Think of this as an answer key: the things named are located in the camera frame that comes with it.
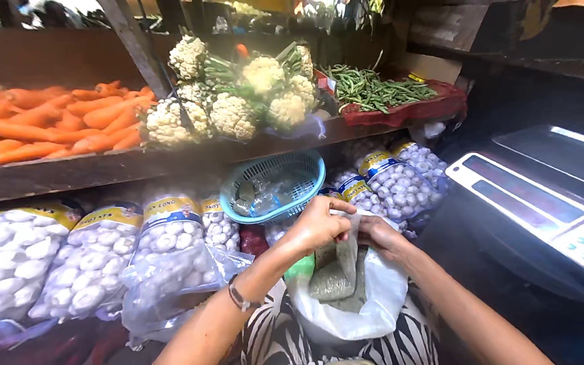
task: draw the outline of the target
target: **carrot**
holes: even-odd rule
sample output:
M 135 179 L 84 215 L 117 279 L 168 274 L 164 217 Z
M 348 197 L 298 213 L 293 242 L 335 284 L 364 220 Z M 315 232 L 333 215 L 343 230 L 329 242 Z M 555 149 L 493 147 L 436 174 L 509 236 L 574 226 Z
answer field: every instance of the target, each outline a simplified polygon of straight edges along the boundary
M 93 136 L 93 135 L 100 135 L 101 131 L 98 129 L 82 129 L 77 130 L 75 132 L 63 132 L 61 135 L 58 135 L 55 139 L 55 142 L 66 144 L 66 143 L 76 143 L 77 141 Z
M 9 164 L 11 162 L 40 159 L 64 148 L 65 146 L 61 144 L 43 143 L 23 145 L 12 151 L 0 153 L 0 165 Z
M 54 141 L 57 135 L 50 130 L 0 121 L 0 137 L 12 140 Z
M 147 108 L 149 103 L 150 99 L 148 96 L 135 97 L 134 99 L 125 100 L 121 103 L 89 112 L 82 117 L 82 120 L 89 128 L 104 129 L 118 118 L 126 108 L 134 108 L 135 106 Z
M 138 130 L 133 130 L 129 136 L 123 138 L 120 142 L 114 145 L 112 149 L 126 149 L 134 147 L 141 143 L 141 135 L 139 135 Z
M 71 90 L 71 94 L 79 100 L 91 101 L 101 98 L 101 94 L 93 90 Z
M 249 57 L 249 52 L 247 51 L 247 47 L 244 44 L 238 44 L 236 46 L 236 51 L 238 55 L 242 58 Z
M 13 149 L 20 148 L 21 146 L 25 145 L 24 142 L 16 141 L 16 140 L 1 140 L 0 141 L 0 153 L 4 153 L 7 151 L 12 151 Z
M 108 135 L 99 133 L 77 141 L 71 150 L 76 154 L 103 152 L 114 146 L 112 142 L 112 139 Z
M 102 132 L 106 135 L 111 135 L 117 130 L 121 130 L 126 127 L 130 127 L 132 124 L 136 123 L 136 112 L 133 108 L 126 108 L 121 115 L 112 121 Z
M 88 112 L 118 104 L 122 101 L 123 98 L 120 96 L 104 97 L 92 101 L 78 101 L 77 103 L 67 105 L 67 110 L 75 116 L 82 117 Z
M 102 97 L 108 97 L 108 96 L 123 96 L 121 94 L 121 91 L 118 88 L 113 87 L 110 84 L 97 84 L 95 90 L 101 94 Z

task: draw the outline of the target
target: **clear plastic bag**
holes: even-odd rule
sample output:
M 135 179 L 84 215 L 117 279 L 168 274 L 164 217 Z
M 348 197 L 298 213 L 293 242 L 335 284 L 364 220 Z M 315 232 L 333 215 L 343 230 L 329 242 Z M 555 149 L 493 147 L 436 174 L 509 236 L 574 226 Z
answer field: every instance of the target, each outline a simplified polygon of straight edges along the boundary
M 137 262 L 123 271 L 128 287 L 121 320 L 130 331 L 130 345 L 142 340 L 168 341 L 169 329 L 181 325 L 191 309 L 211 293 L 227 286 L 231 277 L 253 261 L 250 254 L 209 245 L 194 245 Z
M 362 210 L 358 214 L 372 215 Z M 387 222 L 398 229 L 394 222 Z M 340 311 L 312 298 L 312 273 L 308 275 L 299 271 L 296 276 L 286 276 L 290 299 L 301 314 L 298 319 L 304 332 L 314 342 L 348 344 L 348 341 L 377 338 L 394 331 L 407 295 L 407 275 L 397 264 L 386 261 L 371 247 L 364 260 L 364 274 L 367 300 L 358 313 Z
M 81 216 L 77 203 L 67 199 L 0 212 L 0 319 L 26 316 Z
M 136 248 L 143 220 L 136 203 L 104 203 L 87 214 L 69 233 L 53 260 L 42 295 L 28 316 L 61 321 L 96 314 L 118 318 L 125 293 L 119 274 Z
M 229 251 L 238 251 L 240 226 L 222 211 L 218 199 L 219 196 L 215 194 L 202 200 L 204 243 Z

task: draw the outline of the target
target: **cauliflower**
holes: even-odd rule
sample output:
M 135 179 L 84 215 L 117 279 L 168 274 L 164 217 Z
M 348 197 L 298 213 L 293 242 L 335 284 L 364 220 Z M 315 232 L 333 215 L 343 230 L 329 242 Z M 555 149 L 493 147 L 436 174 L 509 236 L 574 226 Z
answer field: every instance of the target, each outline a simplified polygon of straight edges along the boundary
M 272 100 L 267 116 L 274 129 L 291 130 L 305 120 L 306 105 L 299 95 L 287 91 Z
M 213 136 L 208 127 L 208 118 L 204 109 L 191 101 L 183 103 L 183 106 L 195 128 L 196 134 L 191 134 L 186 128 L 182 127 L 179 104 L 172 97 L 159 100 L 156 108 L 148 110 L 145 126 L 148 129 L 150 140 L 172 147 L 179 142 L 199 142 L 200 139 Z
M 239 140 L 250 139 L 255 126 L 249 121 L 253 110 L 242 97 L 223 92 L 217 96 L 210 112 L 211 123 L 221 134 Z
M 275 58 L 257 57 L 243 68 L 243 78 L 257 95 L 262 95 L 269 92 L 277 82 L 285 80 L 286 75 Z
M 306 112 L 312 111 L 312 108 L 315 107 L 315 86 L 307 77 L 302 75 L 292 76 L 290 81 L 294 94 L 303 100 Z
M 206 44 L 198 37 L 184 35 L 170 51 L 169 64 L 180 79 L 190 80 L 199 76 L 206 55 Z
M 296 46 L 296 50 L 301 54 L 301 75 L 312 79 L 314 66 L 312 66 L 310 50 L 306 46 Z

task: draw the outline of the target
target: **bag of garlic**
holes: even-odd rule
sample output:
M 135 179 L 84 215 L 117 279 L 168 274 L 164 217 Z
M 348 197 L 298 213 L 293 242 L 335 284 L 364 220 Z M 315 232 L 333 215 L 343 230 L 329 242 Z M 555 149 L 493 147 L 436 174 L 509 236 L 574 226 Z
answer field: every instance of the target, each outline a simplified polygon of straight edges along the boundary
M 26 316 L 54 255 L 82 215 L 69 199 L 0 212 L 0 319 Z
M 143 228 L 132 264 L 203 245 L 202 209 L 188 194 L 161 191 L 143 207 Z
M 254 260 L 251 254 L 192 245 L 182 251 L 147 257 L 121 274 L 128 292 L 123 300 L 121 321 L 130 331 L 130 345 L 147 339 L 168 341 L 190 310 L 211 292 L 227 286 L 229 280 Z
M 344 214 L 338 211 L 330 213 Z M 358 215 L 372 213 L 358 209 L 349 218 Z M 397 224 L 383 219 L 398 230 Z M 357 232 L 349 236 L 357 237 Z M 357 313 L 339 310 L 313 298 L 310 287 L 312 275 L 312 272 L 299 271 L 297 276 L 286 276 L 286 285 L 292 304 L 301 314 L 297 319 L 314 342 L 322 345 L 348 344 L 348 341 L 382 337 L 395 330 L 405 302 L 408 278 L 400 266 L 386 261 L 374 248 L 369 247 L 364 258 L 366 302 Z
M 103 203 L 80 220 L 53 260 L 28 317 L 117 319 L 125 293 L 119 274 L 134 253 L 142 213 L 137 204 L 118 201 Z
M 220 207 L 219 195 L 202 200 L 204 243 L 229 251 L 239 251 L 240 227 Z

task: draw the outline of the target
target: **wooden board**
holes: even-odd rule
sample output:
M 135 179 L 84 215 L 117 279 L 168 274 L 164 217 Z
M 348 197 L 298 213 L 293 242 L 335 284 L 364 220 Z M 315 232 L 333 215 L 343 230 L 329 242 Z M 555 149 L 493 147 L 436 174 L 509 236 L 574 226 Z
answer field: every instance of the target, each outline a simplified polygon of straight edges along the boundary
M 408 121 L 407 126 L 425 122 L 425 120 Z M 0 166 L 0 201 L 181 174 L 186 171 L 198 172 L 199 169 L 225 170 L 227 164 L 235 162 L 378 135 L 397 129 L 386 125 L 349 127 L 342 118 L 326 120 L 324 124 L 326 137 L 323 139 L 306 135 L 294 140 L 285 140 L 272 135 L 258 135 L 247 144 L 219 140 L 207 144 L 191 144 L 179 151 L 142 152 L 140 149 L 133 149 Z

